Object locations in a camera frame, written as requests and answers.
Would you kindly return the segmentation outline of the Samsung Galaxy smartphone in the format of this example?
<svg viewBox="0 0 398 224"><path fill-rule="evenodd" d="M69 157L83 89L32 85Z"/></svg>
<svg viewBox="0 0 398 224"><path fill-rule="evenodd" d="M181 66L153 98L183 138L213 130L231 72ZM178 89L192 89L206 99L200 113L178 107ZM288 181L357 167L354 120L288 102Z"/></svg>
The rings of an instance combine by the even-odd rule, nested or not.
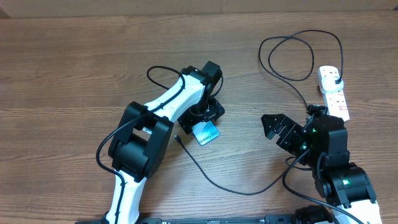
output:
<svg viewBox="0 0 398 224"><path fill-rule="evenodd" d="M208 144L220 135L220 132L212 121L200 122L193 126L192 131L200 146Z"/></svg>

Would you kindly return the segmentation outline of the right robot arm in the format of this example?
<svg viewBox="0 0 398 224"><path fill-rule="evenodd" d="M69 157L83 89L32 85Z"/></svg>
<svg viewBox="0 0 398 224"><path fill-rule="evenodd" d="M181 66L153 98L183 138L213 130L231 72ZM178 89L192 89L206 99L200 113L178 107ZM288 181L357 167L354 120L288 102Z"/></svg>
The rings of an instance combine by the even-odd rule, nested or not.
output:
<svg viewBox="0 0 398 224"><path fill-rule="evenodd" d="M348 132L342 118L326 106L309 105L305 126L284 114L265 114L261 121L267 139L278 135L277 145L308 166L322 200L286 189L312 204L299 208L287 223L381 223L377 196L364 169L350 162Z"/></svg>

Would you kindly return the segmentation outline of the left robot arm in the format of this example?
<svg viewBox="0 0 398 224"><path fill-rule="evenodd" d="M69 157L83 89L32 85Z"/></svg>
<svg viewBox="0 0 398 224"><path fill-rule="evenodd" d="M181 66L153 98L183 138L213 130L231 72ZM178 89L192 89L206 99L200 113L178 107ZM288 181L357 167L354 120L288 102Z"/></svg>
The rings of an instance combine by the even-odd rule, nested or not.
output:
<svg viewBox="0 0 398 224"><path fill-rule="evenodd" d="M116 176L111 208L100 223L137 223L139 204L147 179L159 168L175 123L203 146L220 133L214 122L224 114L216 100L216 85L223 84L219 65L209 61L177 72L178 80L160 97L145 104L130 103L118 127L99 145L109 144Z"/></svg>

